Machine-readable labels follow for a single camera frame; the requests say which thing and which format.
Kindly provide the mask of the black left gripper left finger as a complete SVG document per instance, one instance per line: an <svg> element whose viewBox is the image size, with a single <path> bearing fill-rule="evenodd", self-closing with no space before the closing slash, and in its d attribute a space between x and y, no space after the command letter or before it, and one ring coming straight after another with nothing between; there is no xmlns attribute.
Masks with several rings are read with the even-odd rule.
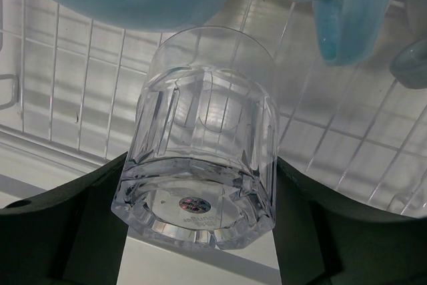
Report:
<svg viewBox="0 0 427 285"><path fill-rule="evenodd" d="M1 209L2 284L116 284L128 227L111 203L125 158Z"/></svg>

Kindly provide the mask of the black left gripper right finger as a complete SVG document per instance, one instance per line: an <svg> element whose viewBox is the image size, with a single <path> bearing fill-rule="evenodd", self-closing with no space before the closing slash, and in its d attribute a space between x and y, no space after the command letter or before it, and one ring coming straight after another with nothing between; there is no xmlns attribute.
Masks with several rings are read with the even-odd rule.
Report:
<svg viewBox="0 0 427 285"><path fill-rule="evenodd" d="M426 219L357 202L276 162L282 284L425 284Z"/></svg>

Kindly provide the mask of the clear glass cup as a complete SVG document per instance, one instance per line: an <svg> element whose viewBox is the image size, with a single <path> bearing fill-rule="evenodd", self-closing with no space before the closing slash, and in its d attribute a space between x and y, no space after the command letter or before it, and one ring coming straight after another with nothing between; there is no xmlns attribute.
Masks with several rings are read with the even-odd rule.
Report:
<svg viewBox="0 0 427 285"><path fill-rule="evenodd" d="M276 64L254 38L195 27L155 52L111 211L146 240L237 250L276 223Z"/></svg>

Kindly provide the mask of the grey footed mug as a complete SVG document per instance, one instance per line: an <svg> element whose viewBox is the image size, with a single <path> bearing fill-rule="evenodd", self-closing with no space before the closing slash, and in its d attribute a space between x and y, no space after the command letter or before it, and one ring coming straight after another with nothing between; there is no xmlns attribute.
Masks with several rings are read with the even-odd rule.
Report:
<svg viewBox="0 0 427 285"><path fill-rule="evenodd" d="M408 89L426 88L426 0L406 0L406 16L415 42L390 64L390 73Z"/></svg>

